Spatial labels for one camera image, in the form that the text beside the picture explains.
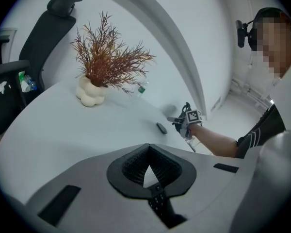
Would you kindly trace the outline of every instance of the black shirt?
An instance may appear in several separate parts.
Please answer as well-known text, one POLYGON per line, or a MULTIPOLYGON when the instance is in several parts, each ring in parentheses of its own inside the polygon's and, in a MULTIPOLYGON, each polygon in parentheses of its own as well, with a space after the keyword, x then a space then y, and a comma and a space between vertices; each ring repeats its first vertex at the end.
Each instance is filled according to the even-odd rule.
POLYGON ((273 104, 268 110, 266 110, 252 130, 238 139, 238 149, 235 157, 243 159, 248 149, 263 145, 269 138, 285 130, 286 128, 281 116, 276 106, 273 104))

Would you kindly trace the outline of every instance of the chair headrest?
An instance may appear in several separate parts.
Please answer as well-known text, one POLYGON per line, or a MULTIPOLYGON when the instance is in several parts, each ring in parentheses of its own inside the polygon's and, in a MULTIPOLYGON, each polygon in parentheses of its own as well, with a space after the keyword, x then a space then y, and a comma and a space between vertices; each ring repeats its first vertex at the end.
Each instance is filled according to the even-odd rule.
POLYGON ((47 9, 52 14, 59 17, 67 17, 71 14, 75 2, 82 0, 51 0, 48 2, 47 9))

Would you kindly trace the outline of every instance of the white vase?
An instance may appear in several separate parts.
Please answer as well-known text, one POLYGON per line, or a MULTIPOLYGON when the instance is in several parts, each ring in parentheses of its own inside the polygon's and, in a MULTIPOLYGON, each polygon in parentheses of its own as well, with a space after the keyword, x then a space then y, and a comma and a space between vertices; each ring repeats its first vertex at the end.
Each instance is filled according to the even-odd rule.
POLYGON ((95 104, 104 102, 106 90, 106 87, 93 85, 85 75, 82 75, 78 82, 76 95, 84 106, 93 107, 95 104))

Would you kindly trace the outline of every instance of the white stripe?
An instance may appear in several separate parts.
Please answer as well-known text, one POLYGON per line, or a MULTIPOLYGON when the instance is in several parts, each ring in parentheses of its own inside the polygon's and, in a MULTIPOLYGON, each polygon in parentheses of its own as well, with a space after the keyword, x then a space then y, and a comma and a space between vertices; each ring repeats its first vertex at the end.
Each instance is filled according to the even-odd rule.
POLYGON ((255 143, 256 143, 256 139, 257 139, 257 135, 255 132, 252 132, 254 134, 254 142, 252 144, 252 147, 254 147, 255 143))
POLYGON ((250 134, 250 144, 249 144, 249 147, 248 147, 248 149, 250 148, 250 146, 251 146, 251 140, 252 140, 252 134, 250 134))
POLYGON ((260 136, 261 136, 261 130, 260 130, 260 128, 259 128, 259 138, 258 138, 257 145, 259 144, 259 141, 260 141, 260 136))

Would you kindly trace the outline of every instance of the brown dried branches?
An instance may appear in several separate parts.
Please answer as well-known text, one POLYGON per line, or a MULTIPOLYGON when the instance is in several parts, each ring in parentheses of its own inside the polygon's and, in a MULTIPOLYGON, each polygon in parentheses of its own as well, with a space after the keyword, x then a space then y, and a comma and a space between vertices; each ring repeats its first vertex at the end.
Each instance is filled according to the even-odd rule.
POLYGON ((93 85, 111 85, 130 93, 124 84, 141 85, 136 77, 146 77, 145 63, 153 61, 155 56, 144 49, 142 42, 131 49, 123 41, 119 42, 121 34, 108 23, 109 18, 108 13, 102 12, 100 27, 93 32, 90 25, 84 25, 87 37, 82 38, 78 30, 71 44, 78 52, 76 59, 82 64, 81 75, 85 74, 93 85))

